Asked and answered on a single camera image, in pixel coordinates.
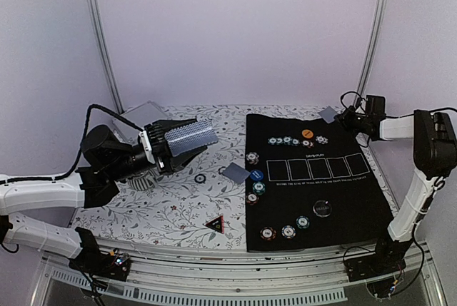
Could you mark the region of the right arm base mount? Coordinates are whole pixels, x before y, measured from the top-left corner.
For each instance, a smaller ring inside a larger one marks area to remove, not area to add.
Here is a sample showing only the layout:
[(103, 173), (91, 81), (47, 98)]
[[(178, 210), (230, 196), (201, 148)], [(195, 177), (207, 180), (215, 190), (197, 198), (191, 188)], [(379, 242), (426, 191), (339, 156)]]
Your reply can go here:
[[(412, 240), (399, 242), (390, 238), (379, 238), (374, 250), (361, 246), (346, 249), (343, 254), (343, 266), (349, 281), (355, 282), (401, 272), (406, 268), (404, 258), (411, 244)], [(365, 250), (368, 254), (347, 258), (352, 249)]]

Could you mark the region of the orange big blind button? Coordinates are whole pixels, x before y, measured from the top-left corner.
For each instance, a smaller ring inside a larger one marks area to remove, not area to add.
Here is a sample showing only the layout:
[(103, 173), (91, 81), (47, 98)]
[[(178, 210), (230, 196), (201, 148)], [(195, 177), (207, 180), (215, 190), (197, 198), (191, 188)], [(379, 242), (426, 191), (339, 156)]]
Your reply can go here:
[(309, 130), (309, 129), (304, 129), (304, 130), (302, 130), (301, 135), (302, 135), (304, 138), (307, 138), (307, 139), (311, 139), (311, 138), (314, 137), (313, 131), (311, 131), (311, 130)]

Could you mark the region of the blue small blind button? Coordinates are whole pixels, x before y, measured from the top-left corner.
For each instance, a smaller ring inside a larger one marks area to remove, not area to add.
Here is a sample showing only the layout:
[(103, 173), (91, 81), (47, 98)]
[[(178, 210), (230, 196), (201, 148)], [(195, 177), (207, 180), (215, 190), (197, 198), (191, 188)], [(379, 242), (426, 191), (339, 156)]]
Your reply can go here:
[(252, 170), (250, 172), (250, 176), (249, 177), (253, 181), (262, 181), (263, 178), (264, 178), (264, 174), (263, 174), (262, 171), (255, 169), (255, 170)]

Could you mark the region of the green 50 chip row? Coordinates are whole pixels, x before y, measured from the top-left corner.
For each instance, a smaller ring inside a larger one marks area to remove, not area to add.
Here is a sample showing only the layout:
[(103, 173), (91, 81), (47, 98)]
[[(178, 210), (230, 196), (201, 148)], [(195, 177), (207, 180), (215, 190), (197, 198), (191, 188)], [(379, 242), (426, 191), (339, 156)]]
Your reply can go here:
[(284, 137), (271, 137), (267, 140), (271, 146), (298, 146), (301, 142), (299, 139), (290, 136)]

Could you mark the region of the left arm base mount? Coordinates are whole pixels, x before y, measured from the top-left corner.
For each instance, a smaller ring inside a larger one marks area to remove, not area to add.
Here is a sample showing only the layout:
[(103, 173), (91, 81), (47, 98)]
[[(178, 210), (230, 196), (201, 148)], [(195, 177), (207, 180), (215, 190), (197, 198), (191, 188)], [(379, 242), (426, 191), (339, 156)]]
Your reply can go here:
[(80, 237), (81, 252), (69, 260), (69, 267), (88, 275), (105, 277), (122, 282), (127, 281), (131, 268), (131, 257), (118, 248), (109, 253), (100, 251), (99, 245), (90, 230), (75, 228)]

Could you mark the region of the clear round dealer button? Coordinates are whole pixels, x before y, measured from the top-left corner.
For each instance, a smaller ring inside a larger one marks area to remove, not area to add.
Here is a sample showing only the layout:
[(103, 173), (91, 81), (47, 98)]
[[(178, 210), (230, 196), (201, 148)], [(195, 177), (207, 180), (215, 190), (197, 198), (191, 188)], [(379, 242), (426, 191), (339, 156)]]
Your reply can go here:
[(331, 215), (333, 208), (327, 200), (317, 200), (313, 204), (313, 213), (319, 218), (327, 218)]

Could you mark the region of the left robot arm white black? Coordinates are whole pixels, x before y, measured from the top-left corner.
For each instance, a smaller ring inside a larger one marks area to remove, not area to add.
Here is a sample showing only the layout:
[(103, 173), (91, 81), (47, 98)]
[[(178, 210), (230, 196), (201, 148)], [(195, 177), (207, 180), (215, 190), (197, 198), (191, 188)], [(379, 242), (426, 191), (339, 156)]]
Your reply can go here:
[(139, 129), (135, 145), (121, 142), (106, 125), (92, 128), (80, 145), (86, 167), (76, 166), (56, 176), (1, 176), (1, 244), (78, 259), (89, 272), (99, 273), (106, 267), (106, 258), (90, 230), (57, 227), (23, 212), (105, 206), (118, 194), (118, 183), (151, 169), (159, 175), (177, 173), (217, 141), (211, 122), (195, 118), (148, 124)]

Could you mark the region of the dealt card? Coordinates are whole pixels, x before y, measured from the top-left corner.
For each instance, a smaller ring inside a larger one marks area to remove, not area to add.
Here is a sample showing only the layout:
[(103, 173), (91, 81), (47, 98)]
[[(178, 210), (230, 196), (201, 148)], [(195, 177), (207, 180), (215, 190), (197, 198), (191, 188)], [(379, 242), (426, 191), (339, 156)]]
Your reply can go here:
[(243, 183), (250, 176), (249, 171), (235, 163), (230, 163), (221, 171), (221, 174), (237, 184)]
[(320, 117), (327, 123), (333, 123), (338, 113), (330, 106), (327, 106), (323, 110), (319, 111)]

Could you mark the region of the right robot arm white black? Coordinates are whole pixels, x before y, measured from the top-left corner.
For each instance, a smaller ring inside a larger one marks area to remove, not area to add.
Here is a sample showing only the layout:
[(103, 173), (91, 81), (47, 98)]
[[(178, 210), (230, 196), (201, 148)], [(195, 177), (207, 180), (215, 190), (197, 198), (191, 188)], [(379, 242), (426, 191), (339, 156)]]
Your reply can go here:
[(449, 112), (455, 108), (416, 109), (405, 116), (361, 113), (349, 107), (335, 116), (343, 128), (373, 141), (411, 144), (411, 182), (401, 207), (388, 226), (395, 243), (412, 240), (435, 193), (456, 169), (456, 133)]

